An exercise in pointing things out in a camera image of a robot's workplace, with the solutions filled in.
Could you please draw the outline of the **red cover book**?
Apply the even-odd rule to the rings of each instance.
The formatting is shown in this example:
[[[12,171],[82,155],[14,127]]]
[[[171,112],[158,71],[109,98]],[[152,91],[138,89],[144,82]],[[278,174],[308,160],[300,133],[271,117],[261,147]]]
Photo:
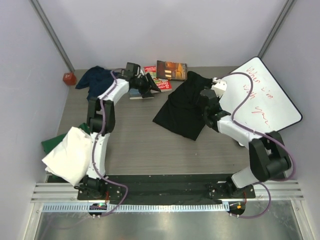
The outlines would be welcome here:
[[[152,77],[153,81],[157,85],[157,87],[161,90],[161,92],[169,92],[172,90],[172,85],[169,80],[161,79],[157,77],[156,66],[144,66],[143,67],[144,73],[149,73]]]

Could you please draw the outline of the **black t shirt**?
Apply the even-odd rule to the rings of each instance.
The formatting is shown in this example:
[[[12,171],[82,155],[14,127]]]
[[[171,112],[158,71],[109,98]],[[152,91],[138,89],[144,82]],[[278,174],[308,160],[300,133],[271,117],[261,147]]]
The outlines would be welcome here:
[[[171,92],[152,120],[172,133],[196,141],[205,126],[203,110],[198,105],[200,92],[212,86],[213,80],[194,71],[187,80]]]

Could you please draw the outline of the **dark cover paperback book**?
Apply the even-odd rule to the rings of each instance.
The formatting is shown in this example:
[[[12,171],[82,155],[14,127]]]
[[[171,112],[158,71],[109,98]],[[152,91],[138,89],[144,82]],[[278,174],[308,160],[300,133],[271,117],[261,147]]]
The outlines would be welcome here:
[[[188,65],[170,61],[156,62],[156,76],[159,79],[185,81],[187,79]]]

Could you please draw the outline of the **white dry-erase board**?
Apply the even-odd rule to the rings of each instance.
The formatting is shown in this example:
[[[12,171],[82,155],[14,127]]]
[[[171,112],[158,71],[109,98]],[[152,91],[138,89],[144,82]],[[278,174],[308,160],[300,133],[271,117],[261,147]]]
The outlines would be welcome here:
[[[302,114],[259,57],[253,57],[222,78],[226,91],[219,103],[241,127],[257,133],[286,129]]]

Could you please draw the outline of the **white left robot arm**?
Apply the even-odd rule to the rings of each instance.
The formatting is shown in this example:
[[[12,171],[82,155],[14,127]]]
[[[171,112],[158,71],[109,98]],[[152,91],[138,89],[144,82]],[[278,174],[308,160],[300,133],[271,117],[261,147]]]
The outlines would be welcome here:
[[[100,200],[107,194],[105,161],[108,140],[116,124],[116,103],[131,89],[141,94],[161,91],[150,74],[136,63],[128,62],[126,68],[119,73],[112,70],[110,75],[110,86],[88,100],[86,124],[92,141],[91,162],[82,183],[76,187],[79,200]]]

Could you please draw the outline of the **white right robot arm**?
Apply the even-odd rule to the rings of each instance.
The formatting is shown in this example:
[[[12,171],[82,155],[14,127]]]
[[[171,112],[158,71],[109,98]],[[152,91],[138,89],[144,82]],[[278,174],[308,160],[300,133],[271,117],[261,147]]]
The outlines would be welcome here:
[[[258,133],[241,127],[232,115],[221,109],[220,98],[212,89],[200,92],[197,105],[203,110],[205,124],[214,131],[227,135],[244,145],[249,152],[249,166],[226,179],[226,193],[238,197],[255,183],[269,180],[284,181],[285,172],[293,169],[289,154],[279,132]]]

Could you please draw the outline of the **blue 1984 paperback book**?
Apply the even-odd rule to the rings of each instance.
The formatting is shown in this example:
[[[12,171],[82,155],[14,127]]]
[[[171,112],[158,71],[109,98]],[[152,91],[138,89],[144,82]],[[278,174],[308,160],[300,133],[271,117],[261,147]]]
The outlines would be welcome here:
[[[130,100],[142,100],[141,93],[138,89],[131,88],[128,93]]]

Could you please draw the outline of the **navy blue t shirt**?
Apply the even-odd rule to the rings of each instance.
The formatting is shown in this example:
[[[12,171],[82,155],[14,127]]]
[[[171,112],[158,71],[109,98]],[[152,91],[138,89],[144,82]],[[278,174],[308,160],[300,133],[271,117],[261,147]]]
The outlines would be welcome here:
[[[111,72],[111,70],[100,66],[92,67],[84,73],[75,88],[78,90],[88,88],[86,98],[88,101],[90,98],[96,98],[113,84],[114,78]]]

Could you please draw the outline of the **small red cube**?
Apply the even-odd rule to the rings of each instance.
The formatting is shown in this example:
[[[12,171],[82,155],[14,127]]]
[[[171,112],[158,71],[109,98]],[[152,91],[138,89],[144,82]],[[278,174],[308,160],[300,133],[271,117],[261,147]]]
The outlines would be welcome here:
[[[62,80],[67,86],[74,86],[77,82],[77,78],[73,72],[65,73]]]

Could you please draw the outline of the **white folded t shirt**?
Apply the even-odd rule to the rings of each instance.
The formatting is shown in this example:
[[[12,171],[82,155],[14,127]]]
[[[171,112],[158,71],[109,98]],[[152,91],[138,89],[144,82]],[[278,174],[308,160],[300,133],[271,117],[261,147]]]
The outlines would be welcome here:
[[[91,136],[78,127],[71,127],[63,140],[42,162],[46,165],[47,172],[76,186],[86,175],[91,152]]]

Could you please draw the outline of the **green t shirt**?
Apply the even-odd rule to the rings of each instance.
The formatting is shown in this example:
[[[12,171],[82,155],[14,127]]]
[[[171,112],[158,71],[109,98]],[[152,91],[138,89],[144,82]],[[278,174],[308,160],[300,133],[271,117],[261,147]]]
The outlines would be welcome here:
[[[82,123],[78,126],[79,129],[83,130],[85,133],[90,134],[90,128],[86,123]],[[44,153],[49,154],[60,142],[63,141],[67,133],[58,135],[51,139],[45,140],[41,142]]]

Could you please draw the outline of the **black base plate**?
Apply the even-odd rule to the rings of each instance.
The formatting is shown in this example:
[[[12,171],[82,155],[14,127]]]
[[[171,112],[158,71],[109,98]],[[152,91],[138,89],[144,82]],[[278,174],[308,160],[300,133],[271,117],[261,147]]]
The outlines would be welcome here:
[[[110,175],[85,177],[76,186],[78,200],[109,200],[125,205],[204,205],[225,199],[254,199],[252,185],[236,189],[230,174]]]

